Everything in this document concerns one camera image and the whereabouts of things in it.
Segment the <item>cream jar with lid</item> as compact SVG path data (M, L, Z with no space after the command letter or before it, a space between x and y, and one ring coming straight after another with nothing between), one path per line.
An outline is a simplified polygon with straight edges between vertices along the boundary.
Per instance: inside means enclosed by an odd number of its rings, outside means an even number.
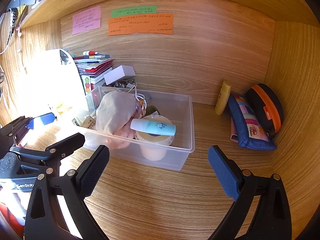
M150 145L140 145L140 150L145 159L159 161L162 160L167 153L166 148L161 148L159 146L170 146L174 140L174 136L150 135L135 131L135 139L150 143Z

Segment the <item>small white box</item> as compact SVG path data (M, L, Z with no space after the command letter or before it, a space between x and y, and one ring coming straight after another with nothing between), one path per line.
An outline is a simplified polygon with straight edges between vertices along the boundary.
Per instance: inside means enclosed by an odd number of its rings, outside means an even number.
M121 65L104 75L106 85L112 85L123 79L135 77L135 70L132 66Z

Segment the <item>white teal lotion tube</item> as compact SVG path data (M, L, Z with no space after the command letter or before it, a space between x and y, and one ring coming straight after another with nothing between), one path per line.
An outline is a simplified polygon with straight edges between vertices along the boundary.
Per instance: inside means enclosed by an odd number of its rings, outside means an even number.
M173 124L146 119L133 119L130 128L143 133L163 136L173 136L176 133L176 126Z

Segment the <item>pink sticky note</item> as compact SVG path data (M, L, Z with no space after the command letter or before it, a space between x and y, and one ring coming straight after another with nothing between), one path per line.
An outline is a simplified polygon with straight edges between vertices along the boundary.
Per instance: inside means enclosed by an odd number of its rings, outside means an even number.
M101 8L95 6L83 10L72 17L72 35L83 33L101 26Z

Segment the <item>orange sticky note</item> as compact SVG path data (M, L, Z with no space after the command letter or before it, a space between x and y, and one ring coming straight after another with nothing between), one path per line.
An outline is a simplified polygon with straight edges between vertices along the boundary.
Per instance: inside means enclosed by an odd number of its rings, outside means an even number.
M155 13L121 16L108 19L108 36L131 34L172 35L174 14Z

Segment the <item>green spray bottle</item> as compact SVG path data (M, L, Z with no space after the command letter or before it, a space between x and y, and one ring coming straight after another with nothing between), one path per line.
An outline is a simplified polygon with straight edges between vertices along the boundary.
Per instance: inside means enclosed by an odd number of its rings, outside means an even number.
M145 115L146 116L149 116L149 115L160 115L160 112L155 106L150 105L150 106L148 106L146 108Z

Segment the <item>blue patchwork pencil case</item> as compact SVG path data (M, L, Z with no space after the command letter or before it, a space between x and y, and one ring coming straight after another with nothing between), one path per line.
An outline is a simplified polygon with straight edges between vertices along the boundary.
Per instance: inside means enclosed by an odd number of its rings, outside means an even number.
M244 98L231 94L227 106L238 133L239 147L257 151L273 151L277 148Z

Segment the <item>white cloth pouch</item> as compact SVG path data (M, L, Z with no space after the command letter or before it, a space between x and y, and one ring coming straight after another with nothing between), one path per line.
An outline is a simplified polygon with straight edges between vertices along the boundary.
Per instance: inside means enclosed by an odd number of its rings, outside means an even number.
M136 105L133 94L118 90L105 94L96 110L96 130L115 135L135 115Z

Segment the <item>clear plastic storage bin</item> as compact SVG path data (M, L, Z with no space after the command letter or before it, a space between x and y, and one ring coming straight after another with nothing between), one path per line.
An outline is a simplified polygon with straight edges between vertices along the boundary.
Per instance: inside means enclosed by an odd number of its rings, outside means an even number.
M116 158L167 170L181 170L189 154L195 150L191 96L133 90L131 94L146 103L147 115L129 125L133 133L131 137L104 134L95 127L86 128L85 119L95 117L103 96L113 90L111 87L97 87L87 94L88 110L75 118L81 125L72 125L85 136L84 147L95 150L99 145L105 145L111 156Z

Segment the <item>white bowl of trinkets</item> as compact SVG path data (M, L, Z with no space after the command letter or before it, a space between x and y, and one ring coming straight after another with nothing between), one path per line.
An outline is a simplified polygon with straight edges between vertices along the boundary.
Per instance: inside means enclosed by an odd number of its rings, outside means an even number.
M133 88L135 86L136 86L136 82L134 78L122 79L108 85L108 87L114 87L114 88Z

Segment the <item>fruit pattern box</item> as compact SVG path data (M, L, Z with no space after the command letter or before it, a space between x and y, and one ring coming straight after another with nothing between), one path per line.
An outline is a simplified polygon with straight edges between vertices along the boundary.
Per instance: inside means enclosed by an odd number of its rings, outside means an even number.
M85 94L87 95L88 93L91 92L91 78L88 75L82 75L81 78L82 78Z

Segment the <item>green sticky note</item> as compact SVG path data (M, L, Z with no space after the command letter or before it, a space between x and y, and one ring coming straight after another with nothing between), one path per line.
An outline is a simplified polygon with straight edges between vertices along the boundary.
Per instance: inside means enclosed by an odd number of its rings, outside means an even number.
M116 18L116 17L130 16L130 15L155 14L156 12L157 12L156 5L143 5L143 6L115 9L112 11L111 17Z

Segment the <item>pink wallet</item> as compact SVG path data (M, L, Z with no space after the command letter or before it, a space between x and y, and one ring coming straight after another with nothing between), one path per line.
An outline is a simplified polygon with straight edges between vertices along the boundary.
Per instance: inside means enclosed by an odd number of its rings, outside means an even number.
M230 135L230 139L233 142L238 142L238 133L236 131L236 127L235 127L235 124L233 122L233 119L231 119L231 135Z

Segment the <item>stack of books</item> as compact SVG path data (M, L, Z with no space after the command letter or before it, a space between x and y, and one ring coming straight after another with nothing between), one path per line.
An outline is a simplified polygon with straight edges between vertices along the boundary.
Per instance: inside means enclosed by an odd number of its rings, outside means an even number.
M97 51L84 51L80 56L72 56L83 83L96 84L104 75L113 69L113 59L110 55Z

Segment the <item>yellow cosmetic tube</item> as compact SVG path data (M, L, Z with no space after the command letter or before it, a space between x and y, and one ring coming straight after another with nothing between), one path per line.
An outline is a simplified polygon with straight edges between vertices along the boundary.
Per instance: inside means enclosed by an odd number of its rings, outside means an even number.
M225 107L227 105L229 95L231 93L231 83L227 80L223 81L222 87L220 89L220 94L217 98L217 102L215 105L215 113L217 115L221 115L223 111L225 110Z

